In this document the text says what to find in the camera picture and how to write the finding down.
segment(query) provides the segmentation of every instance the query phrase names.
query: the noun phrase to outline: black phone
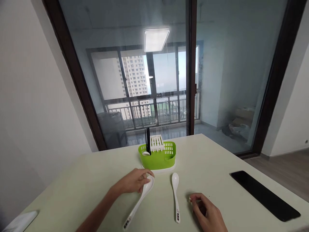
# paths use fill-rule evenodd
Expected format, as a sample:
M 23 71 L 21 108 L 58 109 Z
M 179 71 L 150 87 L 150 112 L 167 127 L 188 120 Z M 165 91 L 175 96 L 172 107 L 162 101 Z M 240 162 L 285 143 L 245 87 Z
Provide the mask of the black phone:
M 300 213 L 296 209 L 245 171 L 233 172 L 230 175 L 280 221 L 286 222 L 300 217 Z

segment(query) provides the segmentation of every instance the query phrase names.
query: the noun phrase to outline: ceiling light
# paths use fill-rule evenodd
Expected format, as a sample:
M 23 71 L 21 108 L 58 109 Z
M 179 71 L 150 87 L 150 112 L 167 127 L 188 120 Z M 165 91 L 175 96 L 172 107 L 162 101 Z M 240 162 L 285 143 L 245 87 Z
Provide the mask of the ceiling light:
M 144 52 L 162 51 L 169 33 L 168 28 L 145 30 Z

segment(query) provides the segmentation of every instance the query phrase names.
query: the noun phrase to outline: sky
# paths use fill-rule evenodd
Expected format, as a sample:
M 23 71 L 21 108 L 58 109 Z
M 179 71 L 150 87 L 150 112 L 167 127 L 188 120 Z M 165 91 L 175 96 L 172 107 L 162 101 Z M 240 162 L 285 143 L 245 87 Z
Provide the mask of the sky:
M 151 94 L 147 58 L 144 55 L 147 89 Z M 198 71 L 198 47 L 196 48 L 195 73 Z M 178 53 L 179 90 L 186 89 L 186 52 Z M 157 92 L 176 91 L 176 60 L 175 53 L 154 54 L 154 73 Z

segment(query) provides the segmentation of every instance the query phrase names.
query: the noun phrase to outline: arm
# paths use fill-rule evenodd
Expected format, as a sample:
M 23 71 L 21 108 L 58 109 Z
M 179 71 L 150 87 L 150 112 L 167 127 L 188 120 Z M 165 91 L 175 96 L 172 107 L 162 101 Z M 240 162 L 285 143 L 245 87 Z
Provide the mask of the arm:
M 154 177 L 152 171 L 148 169 L 134 169 L 122 179 L 120 179 L 114 186 L 109 189 L 105 197 L 89 214 L 89 216 L 80 225 L 76 232 L 97 231 L 109 209 L 122 193 L 142 192 L 144 184 L 150 181 L 147 179 L 146 173 L 149 173 Z

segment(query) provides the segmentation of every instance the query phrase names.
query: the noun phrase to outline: balcony railing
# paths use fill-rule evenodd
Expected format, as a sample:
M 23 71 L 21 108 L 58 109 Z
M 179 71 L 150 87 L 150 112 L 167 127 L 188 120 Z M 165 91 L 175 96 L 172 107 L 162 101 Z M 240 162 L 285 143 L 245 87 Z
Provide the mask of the balcony railing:
M 131 107 L 114 107 L 115 104 L 109 104 L 108 111 L 122 114 L 127 131 L 156 126 L 156 119 L 159 125 L 186 121 L 186 95 L 180 95 L 179 99 L 177 96 L 156 98 L 157 112 L 155 111 L 153 99 L 148 99 L 147 104 L 142 103 L 143 101 L 145 100 L 132 101 Z M 198 110 L 198 104 L 196 104 L 195 119 L 197 119 Z

